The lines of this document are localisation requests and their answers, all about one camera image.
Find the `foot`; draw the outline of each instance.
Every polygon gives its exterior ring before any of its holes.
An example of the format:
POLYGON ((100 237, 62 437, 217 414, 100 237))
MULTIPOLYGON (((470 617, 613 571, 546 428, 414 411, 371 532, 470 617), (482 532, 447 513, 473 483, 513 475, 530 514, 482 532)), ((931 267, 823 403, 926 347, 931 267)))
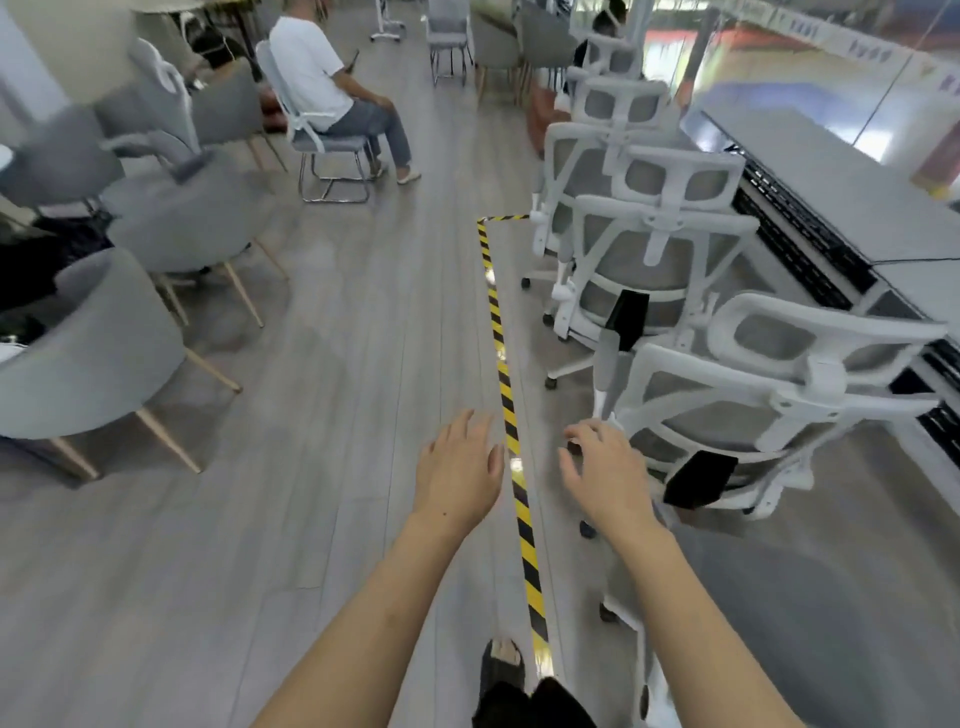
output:
POLYGON ((487 643, 480 667, 480 697, 497 683, 508 683, 523 690, 525 682, 523 655, 513 640, 497 638, 487 643))
POLYGON ((408 184, 416 182, 421 177, 420 170, 412 164, 409 167, 398 167, 396 169, 396 183, 408 184))
POLYGON ((375 159, 370 165, 370 179, 379 180, 381 177, 383 177, 383 173, 386 171, 387 165, 379 159, 375 159))

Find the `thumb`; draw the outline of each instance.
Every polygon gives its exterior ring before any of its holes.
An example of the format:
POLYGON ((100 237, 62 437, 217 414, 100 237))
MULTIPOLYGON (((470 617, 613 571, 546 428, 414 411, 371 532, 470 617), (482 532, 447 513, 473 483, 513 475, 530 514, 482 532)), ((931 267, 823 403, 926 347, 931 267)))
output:
POLYGON ((505 468, 505 458, 502 445, 495 445, 487 456, 487 472, 491 478, 495 478, 499 483, 503 480, 503 471, 505 468))
POLYGON ((581 483, 580 474, 577 473, 577 466, 573 462, 573 455, 566 448, 557 448, 560 455, 560 473, 564 477, 564 486, 570 493, 579 490, 581 483))

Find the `gray pants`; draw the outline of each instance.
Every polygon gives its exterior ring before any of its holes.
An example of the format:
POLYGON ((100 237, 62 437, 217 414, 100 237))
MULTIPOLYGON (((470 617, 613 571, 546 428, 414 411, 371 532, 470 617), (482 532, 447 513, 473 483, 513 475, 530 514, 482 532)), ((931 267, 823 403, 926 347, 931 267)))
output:
POLYGON ((329 136, 365 136, 370 141, 370 148, 365 151, 371 163, 380 154, 377 137, 384 134, 394 164, 397 167, 410 166, 410 143, 396 110, 387 111, 370 101, 356 99, 350 111, 324 133, 329 136))

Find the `hazard tape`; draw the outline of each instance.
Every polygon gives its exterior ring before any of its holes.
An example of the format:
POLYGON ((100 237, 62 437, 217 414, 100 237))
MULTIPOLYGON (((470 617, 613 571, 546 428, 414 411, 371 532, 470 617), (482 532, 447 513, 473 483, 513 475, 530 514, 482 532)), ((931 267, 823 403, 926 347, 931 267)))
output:
POLYGON ((540 586, 540 566, 537 546, 534 542, 534 525, 530 517, 530 499, 527 482, 523 476, 523 461, 520 459, 520 433, 516 424, 514 390, 510 384, 510 367, 507 362, 507 345, 503 334, 503 319, 500 315, 500 297, 496 292, 496 277, 487 239, 487 225, 491 220, 526 220, 530 215, 502 215, 482 217, 477 220, 477 235, 487 279, 487 300, 490 303, 490 325, 493 331, 493 347, 496 349, 496 369, 500 378, 500 401, 503 404, 503 421, 507 430, 507 450, 510 451, 510 475, 514 486, 516 527, 520 535, 520 556, 523 559, 523 579, 526 582, 527 608, 530 613, 530 628, 533 632, 534 660, 538 679, 553 675, 553 655, 546 629, 546 609, 543 605, 543 590, 540 586))

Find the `jeans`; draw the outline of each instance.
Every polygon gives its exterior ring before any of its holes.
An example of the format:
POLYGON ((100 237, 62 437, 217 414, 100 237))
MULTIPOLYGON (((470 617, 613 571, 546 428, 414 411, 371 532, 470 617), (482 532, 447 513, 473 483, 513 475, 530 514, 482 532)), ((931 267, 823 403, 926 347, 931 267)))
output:
POLYGON ((410 143, 396 109, 387 111, 373 102, 356 99, 350 111, 324 133, 328 136, 365 136, 370 142, 370 148, 364 151, 367 152, 367 160, 371 164, 380 154, 377 137, 384 134, 387 144, 390 145, 394 164, 397 167, 410 166, 410 143))
POLYGON ((548 677, 527 695, 497 683, 480 698, 473 728, 596 728, 587 711, 560 683, 548 677))

